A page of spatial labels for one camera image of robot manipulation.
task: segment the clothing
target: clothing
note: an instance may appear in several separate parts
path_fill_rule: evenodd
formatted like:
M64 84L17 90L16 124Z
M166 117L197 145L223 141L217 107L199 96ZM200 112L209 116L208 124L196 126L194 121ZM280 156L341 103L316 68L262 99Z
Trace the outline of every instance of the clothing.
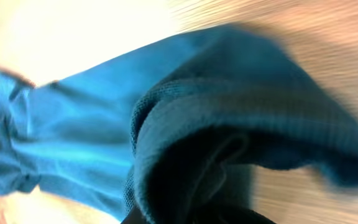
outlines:
M179 224L249 207L249 164L358 186L357 121L264 37L176 35L35 89L0 72L0 194L39 184L118 220L136 203Z

